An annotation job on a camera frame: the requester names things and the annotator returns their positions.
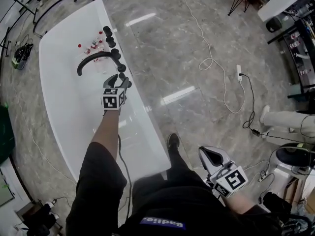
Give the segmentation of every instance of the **white pants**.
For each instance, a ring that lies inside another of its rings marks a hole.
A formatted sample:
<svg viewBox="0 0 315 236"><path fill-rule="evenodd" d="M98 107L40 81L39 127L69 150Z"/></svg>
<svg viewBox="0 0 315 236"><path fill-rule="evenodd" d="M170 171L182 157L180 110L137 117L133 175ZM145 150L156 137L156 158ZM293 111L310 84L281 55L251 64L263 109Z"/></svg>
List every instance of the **white pants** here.
<svg viewBox="0 0 315 236"><path fill-rule="evenodd" d="M287 138L291 140L296 140L299 142L310 142L313 143L315 141L315 116L309 116L306 114L300 114L296 112L289 112L289 111L281 111L281 112L267 112L264 119L263 124L266 126L273 126L273 127L285 127L287 131L276 131L272 130L268 133L270 136ZM306 135L303 136L300 133L301 123L302 125L302 134ZM289 132L289 128L294 129L293 133ZM286 139L279 139L274 137L268 137L267 141L270 143L283 145L286 143L294 143L293 141L286 140Z"/></svg>

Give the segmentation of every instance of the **black shoe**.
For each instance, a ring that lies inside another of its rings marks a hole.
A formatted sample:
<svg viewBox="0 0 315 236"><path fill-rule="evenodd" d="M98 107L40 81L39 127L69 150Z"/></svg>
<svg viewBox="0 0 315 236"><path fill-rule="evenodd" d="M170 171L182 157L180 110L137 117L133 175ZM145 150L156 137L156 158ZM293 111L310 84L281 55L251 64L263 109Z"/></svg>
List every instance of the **black shoe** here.
<svg viewBox="0 0 315 236"><path fill-rule="evenodd" d="M173 146L176 146L177 149L179 148L179 138L175 133L170 134L167 139L167 148L170 149Z"/></svg>

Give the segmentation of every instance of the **marble floor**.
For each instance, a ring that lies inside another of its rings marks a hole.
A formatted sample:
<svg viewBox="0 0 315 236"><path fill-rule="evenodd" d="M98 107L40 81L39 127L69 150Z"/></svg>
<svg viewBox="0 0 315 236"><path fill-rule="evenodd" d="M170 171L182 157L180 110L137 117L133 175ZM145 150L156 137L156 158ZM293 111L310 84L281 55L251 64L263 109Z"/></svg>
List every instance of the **marble floor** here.
<svg viewBox="0 0 315 236"><path fill-rule="evenodd" d="M39 8L39 14L56 1L47 1ZM243 80L246 92L244 107L239 114L232 114L223 103L222 70L215 64L207 71L198 68L200 62L209 56L209 51L183 0L103 1L112 25L117 28L119 43L137 86L150 103L164 138L172 132L179 134L180 153L192 169L201 177L206 176L197 154L200 145L220 147L242 166L268 159L275 147L242 128L252 109L248 80ZM64 0L42 19L36 31L44 34L89 2L91 0L78 0L76 3ZM289 76L277 46L267 45L267 40L272 36L255 9L249 6L244 13L241 8L237 8L228 16L232 2L187 0L211 45L213 58L226 70L227 102L230 108L237 110L244 99L236 78L236 65L241 65L242 72L250 77L256 111L252 127L262 131L259 115L265 104L275 111L295 109L294 102L286 97ZM15 43L26 34L30 35L34 49L29 62L24 70L19 71L14 70L9 58L6 58L1 71L1 99L9 104L16 139L13 158L34 199L46 201L66 196L72 203L75 185L58 172L72 179L47 117L38 65L40 39L32 34L32 16L27 18L27 15L22 17L9 37ZM145 15L151 17L126 26L130 20ZM168 95L192 87L194 90L176 101L166 104L163 100ZM58 171L48 164L38 148ZM252 179L264 167L260 164L248 170L248 178ZM256 201L261 192L259 188L258 183L253 181L243 191ZM69 210L65 199L60 199L54 208L63 225ZM122 210L120 213L120 221L124 220L124 212Z"/></svg>

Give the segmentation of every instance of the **white robot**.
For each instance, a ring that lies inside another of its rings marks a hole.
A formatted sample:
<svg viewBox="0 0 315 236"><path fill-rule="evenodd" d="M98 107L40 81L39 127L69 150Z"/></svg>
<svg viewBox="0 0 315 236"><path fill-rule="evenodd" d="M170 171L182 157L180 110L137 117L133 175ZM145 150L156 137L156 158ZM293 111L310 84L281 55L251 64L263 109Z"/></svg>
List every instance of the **white robot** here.
<svg viewBox="0 0 315 236"><path fill-rule="evenodd" d="M222 196L231 196L248 182L242 167L237 166L224 150L202 146L199 148L199 157L208 171L207 183Z"/></svg>

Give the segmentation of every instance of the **outlet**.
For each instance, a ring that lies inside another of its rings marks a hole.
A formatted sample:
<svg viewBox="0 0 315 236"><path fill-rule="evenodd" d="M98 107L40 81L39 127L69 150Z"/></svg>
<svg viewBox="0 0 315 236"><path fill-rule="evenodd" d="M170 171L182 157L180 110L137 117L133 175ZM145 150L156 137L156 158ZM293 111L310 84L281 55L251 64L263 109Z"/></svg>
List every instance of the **outlet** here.
<svg viewBox="0 0 315 236"><path fill-rule="evenodd" d="M268 171L265 172L259 179L258 182L262 182L268 176Z"/></svg>
<svg viewBox="0 0 315 236"><path fill-rule="evenodd" d="M239 74L242 73L242 69L240 65L236 65L236 69L237 69L237 80L238 81L242 81L242 76L240 76Z"/></svg>

